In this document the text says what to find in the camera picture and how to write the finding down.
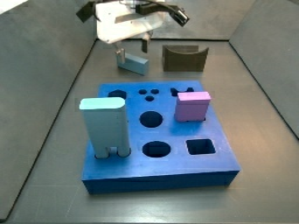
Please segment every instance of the gray floor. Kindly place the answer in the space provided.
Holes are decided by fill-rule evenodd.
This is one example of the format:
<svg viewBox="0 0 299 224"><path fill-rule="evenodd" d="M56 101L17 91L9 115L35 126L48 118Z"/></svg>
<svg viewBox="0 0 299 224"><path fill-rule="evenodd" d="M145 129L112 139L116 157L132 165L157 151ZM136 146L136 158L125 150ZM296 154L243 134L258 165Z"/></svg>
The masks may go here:
<svg viewBox="0 0 299 224"><path fill-rule="evenodd" d="M204 73L164 73L163 44L210 47ZM140 42L125 42L140 53ZM299 144L228 42L153 41L143 77L116 68L115 54L97 42L71 91L8 223L15 222L292 222L299 221ZM199 80L235 151L242 172L228 188L89 196L80 182L87 131L80 99L100 83Z"/></svg>

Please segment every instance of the shape sorter board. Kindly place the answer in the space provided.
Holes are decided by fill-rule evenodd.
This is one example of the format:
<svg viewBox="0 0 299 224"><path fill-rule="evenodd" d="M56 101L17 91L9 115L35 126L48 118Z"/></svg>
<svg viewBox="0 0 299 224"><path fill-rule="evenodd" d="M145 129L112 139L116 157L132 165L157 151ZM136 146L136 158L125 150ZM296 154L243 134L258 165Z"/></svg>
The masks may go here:
<svg viewBox="0 0 299 224"><path fill-rule="evenodd" d="M89 194L231 183L240 167L212 107L203 122L173 118L176 95L186 91L203 91L202 84L161 81L100 86L97 97L125 99L131 154L111 153L96 159L88 142L81 181Z"/></svg>

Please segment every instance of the circular hole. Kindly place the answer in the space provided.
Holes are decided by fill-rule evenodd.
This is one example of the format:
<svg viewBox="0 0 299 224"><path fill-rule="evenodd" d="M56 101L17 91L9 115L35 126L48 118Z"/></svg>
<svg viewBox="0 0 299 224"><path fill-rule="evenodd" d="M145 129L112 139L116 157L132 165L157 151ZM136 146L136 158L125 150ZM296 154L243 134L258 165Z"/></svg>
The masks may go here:
<svg viewBox="0 0 299 224"><path fill-rule="evenodd" d="M152 89L152 90L151 90L151 93L152 93L153 95L157 95L157 94L159 94L159 90L157 90L157 89Z"/></svg>
<svg viewBox="0 0 299 224"><path fill-rule="evenodd" d="M171 153L171 146L168 143L155 141L144 145L143 153L149 158L163 158Z"/></svg>
<svg viewBox="0 0 299 224"><path fill-rule="evenodd" d="M147 111L140 115L140 123L147 128L156 128L164 121L163 116L155 111Z"/></svg>
<svg viewBox="0 0 299 224"><path fill-rule="evenodd" d="M139 90L139 94L140 94L140 95L145 95L145 94L147 94L147 91L145 91L144 89L140 89L140 90Z"/></svg>
<svg viewBox="0 0 299 224"><path fill-rule="evenodd" d="M152 102L152 101L155 100L155 98L153 98L151 95L148 95L144 99L145 99L148 102Z"/></svg>

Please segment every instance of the hole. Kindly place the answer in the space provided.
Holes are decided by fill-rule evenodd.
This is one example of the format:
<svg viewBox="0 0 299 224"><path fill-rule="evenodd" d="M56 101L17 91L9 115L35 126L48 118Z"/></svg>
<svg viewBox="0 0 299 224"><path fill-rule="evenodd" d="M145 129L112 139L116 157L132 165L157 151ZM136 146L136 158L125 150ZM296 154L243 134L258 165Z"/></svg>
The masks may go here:
<svg viewBox="0 0 299 224"><path fill-rule="evenodd" d="M147 91L145 91L144 89L140 89L140 90L139 90L139 94L140 94L140 95L145 95L145 94L147 94Z"/></svg>
<svg viewBox="0 0 299 224"><path fill-rule="evenodd" d="M155 100L155 98L149 95L144 98L148 102L152 102Z"/></svg>
<svg viewBox="0 0 299 224"><path fill-rule="evenodd" d="M191 155L215 153L215 148L210 139L187 140L187 148Z"/></svg>
<svg viewBox="0 0 299 224"><path fill-rule="evenodd" d="M147 128L156 128L163 123L164 118L163 116L153 111L147 111L140 115L140 123Z"/></svg>
<svg viewBox="0 0 299 224"><path fill-rule="evenodd" d="M152 93L153 95L157 95L157 94L159 94L159 89L152 89L152 90L151 90L151 93Z"/></svg>
<svg viewBox="0 0 299 224"><path fill-rule="evenodd" d="M168 143L155 141L144 145L143 153L149 158L163 158L171 153L171 146Z"/></svg>
<svg viewBox="0 0 299 224"><path fill-rule="evenodd" d="M108 93L107 97L120 97L123 99L127 98L127 92L123 90L116 90Z"/></svg>
<svg viewBox="0 0 299 224"><path fill-rule="evenodd" d="M194 92L194 88L188 87L184 92L183 91L180 92L176 88L172 87L171 88L171 92L172 92L172 96L177 96L179 93L191 93L191 92Z"/></svg>

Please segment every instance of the gray wall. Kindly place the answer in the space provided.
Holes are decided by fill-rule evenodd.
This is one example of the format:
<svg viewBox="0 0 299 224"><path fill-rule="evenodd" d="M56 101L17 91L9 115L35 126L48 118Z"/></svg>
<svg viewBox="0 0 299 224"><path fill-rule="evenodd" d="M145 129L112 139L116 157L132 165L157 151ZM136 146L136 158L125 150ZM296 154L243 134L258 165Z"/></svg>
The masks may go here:
<svg viewBox="0 0 299 224"><path fill-rule="evenodd" d="M299 137L299 0L258 0L230 43Z"/></svg>
<svg viewBox="0 0 299 224"><path fill-rule="evenodd" d="M29 0L0 15L0 221L7 218L93 44L85 0Z"/></svg>
<svg viewBox="0 0 299 224"><path fill-rule="evenodd" d="M164 26L153 32L153 38L228 40L255 1L165 0L184 8L191 21L182 28L168 17Z"/></svg>

